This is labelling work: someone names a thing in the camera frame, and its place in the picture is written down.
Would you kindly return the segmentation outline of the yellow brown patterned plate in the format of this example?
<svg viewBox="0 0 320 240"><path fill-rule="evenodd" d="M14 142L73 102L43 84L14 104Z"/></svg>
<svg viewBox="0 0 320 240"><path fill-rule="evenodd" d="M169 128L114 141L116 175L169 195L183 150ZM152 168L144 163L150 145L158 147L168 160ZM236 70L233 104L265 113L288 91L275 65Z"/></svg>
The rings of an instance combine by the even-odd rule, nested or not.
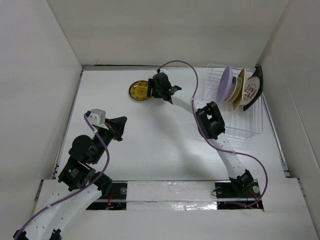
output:
<svg viewBox="0 0 320 240"><path fill-rule="evenodd" d="M138 102L149 100L148 96L148 82L145 80L133 82L128 89L129 96Z"/></svg>

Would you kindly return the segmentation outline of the purple round plate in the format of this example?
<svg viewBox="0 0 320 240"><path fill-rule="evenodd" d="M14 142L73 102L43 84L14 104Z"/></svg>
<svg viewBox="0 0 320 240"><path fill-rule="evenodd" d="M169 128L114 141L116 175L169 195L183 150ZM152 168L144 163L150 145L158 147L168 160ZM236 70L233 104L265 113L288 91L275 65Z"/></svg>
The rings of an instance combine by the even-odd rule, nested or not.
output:
<svg viewBox="0 0 320 240"><path fill-rule="evenodd" d="M216 93L216 100L221 103L223 102L230 93L233 81L233 70L230 66L227 66L223 71L220 78L219 85Z"/></svg>

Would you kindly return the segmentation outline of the cream plate with motifs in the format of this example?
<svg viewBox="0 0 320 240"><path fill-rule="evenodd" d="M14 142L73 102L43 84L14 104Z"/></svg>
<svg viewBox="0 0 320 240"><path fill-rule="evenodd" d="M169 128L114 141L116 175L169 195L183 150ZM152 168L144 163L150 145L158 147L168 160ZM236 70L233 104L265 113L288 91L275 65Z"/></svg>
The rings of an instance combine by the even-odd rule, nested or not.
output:
<svg viewBox="0 0 320 240"><path fill-rule="evenodd" d="M234 89L233 89L232 93L230 94L230 96L228 97L228 99L225 101L228 104L231 104L236 100L236 98L240 94L241 88L243 86L243 80L241 77L233 77L232 82L234 85Z"/></svg>

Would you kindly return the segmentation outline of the cream plate with ink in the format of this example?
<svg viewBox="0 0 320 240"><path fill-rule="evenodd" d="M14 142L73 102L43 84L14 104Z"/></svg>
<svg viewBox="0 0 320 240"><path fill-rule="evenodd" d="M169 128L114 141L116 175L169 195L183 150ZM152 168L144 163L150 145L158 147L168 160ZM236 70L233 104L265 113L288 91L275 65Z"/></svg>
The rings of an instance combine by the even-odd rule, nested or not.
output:
<svg viewBox="0 0 320 240"><path fill-rule="evenodd" d="M229 89L229 93L228 93L227 97L223 100L224 103L226 103L232 97L237 85L238 85L237 78L234 76L232 78L232 83L231 83L231 87Z"/></svg>

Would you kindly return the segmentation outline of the bamboo weave pattern tray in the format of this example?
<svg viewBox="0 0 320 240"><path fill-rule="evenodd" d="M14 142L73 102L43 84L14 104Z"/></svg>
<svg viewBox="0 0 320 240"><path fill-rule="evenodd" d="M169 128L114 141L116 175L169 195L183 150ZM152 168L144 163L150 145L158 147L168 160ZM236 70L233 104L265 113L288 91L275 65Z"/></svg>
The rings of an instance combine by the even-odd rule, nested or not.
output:
<svg viewBox="0 0 320 240"><path fill-rule="evenodd" d="M247 71L245 68L243 68L240 71L238 77L241 78L242 82L241 82L240 92L237 95L236 99L233 101L233 110L234 111L241 105L242 101L244 100L245 85L248 81Z"/></svg>

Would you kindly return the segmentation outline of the white plate red characters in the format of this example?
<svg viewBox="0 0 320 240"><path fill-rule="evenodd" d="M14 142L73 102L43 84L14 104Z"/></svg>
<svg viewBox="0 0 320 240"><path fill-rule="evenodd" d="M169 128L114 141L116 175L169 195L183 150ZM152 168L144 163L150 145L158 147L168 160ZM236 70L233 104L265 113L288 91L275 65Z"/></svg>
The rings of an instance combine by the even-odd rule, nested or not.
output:
<svg viewBox="0 0 320 240"><path fill-rule="evenodd" d="M247 106L248 104L250 104L258 94L260 86L261 80L258 76L249 77L247 79L247 83L244 86L244 96L240 106Z"/></svg>

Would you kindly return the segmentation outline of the black floral square plate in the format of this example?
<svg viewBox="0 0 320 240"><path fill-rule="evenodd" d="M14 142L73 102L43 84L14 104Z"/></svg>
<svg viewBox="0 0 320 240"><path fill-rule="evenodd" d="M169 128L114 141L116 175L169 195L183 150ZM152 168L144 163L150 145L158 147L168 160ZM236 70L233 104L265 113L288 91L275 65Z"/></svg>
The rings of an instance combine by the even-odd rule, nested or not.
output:
<svg viewBox="0 0 320 240"><path fill-rule="evenodd" d="M260 64L255 66L255 71L251 77L247 79L244 88L244 104L243 111L247 111L262 95L264 87L263 69Z"/></svg>

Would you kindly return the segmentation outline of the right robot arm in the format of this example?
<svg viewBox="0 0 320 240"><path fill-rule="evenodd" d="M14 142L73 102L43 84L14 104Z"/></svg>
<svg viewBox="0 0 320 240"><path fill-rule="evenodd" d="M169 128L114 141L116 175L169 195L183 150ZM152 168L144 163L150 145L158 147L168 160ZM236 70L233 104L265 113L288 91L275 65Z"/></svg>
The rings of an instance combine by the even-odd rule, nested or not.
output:
<svg viewBox="0 0 320 240"><path fill-rule="evenodd" d="M194 99L181 87L172 86L168 76L163 72L148 79L147 96L163 99L193 114L199 133L217 150L225 165L232 193L237 197L242 197L249 191L254 179L229 143L225 122L215 102L205 103Z"/></svg>

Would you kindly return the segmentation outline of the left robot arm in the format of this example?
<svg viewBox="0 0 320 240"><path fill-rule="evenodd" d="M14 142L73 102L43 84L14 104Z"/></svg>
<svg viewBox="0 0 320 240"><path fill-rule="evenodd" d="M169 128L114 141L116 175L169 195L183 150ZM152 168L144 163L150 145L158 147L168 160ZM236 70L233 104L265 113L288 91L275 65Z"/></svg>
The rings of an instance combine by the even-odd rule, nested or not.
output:
<svg viewBox="0 0 320 240"><path fill-rule="evenodd" d="M45 207L14 233L15 240L62 240L81 213L111 194L112 179L92 166L103 154L110 157L111 141L122 141L127 117L108 119L92 110L83 117L94 136L79 135L73 140L69 159Z"/></svg>

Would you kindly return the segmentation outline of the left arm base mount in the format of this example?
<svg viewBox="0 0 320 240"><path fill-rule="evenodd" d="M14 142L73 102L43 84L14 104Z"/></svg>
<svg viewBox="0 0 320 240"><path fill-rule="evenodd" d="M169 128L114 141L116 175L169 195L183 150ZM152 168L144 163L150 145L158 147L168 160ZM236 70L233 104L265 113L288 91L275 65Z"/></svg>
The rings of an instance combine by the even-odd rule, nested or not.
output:
<svg viewBox="0 0 320 240"><path fill-rule="evenodd" d="M127 209L127 181L115 181L112 183L111 189L108 194L103 195L95 200L87 207L91 211L119 211Z"/></svg>

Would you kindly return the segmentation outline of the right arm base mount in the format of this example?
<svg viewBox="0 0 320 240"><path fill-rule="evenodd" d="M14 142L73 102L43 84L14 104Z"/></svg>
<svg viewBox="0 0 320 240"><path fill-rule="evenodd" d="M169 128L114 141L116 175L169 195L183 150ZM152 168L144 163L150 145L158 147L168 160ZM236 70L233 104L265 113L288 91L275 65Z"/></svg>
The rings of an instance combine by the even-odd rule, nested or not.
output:
<svg viewBox="0 0 320 240"><path fill-rule="evenodd" d="M261 196L257 180L254 180L253 184L241 193L236 193L233 190L230 181L218 181L214 183L211 195L216 197L218 210L264 209L262 200L248 207Z"/></svg>

